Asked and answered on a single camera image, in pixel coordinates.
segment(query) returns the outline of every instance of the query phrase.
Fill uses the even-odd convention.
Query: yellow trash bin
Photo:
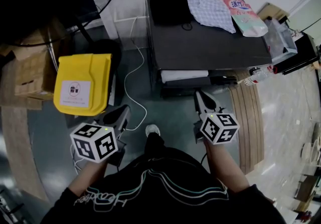
[[[95,116],[105,110],[111,54],[76,54],[59,58],[54,104],[65,114]]]

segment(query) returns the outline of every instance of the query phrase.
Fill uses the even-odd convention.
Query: plastic bottle
[[[258,82],[262,82],[267,77],[273,75],[273,66],[269,65],[267,67],[261,67],[260,69],[257,69],[253,72],[252,76],[249,76],[244,80],[244,84],[246,85],[254,85]]]

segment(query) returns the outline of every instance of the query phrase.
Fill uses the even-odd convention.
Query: gingham fabric
[[[235,33],[230,11],[223,0],[187,0],[187,2],[191,14],[198,23]]]

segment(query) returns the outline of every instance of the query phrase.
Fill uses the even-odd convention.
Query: white cube with markers
[[[113,127],[80,124],[70,138],[77,155],[92,162],[102,162],[118,151]]]
[[[233,114],[207,114],[201,132],[213,144],[230,143],[240,125]]]

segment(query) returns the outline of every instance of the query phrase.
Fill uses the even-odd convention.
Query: white shoe
[[[161,135],[159,128],[155,124],[147,125],[145,129],[145,133],[147,137],[149,136],[150,133],[157,133],[159,136]]]

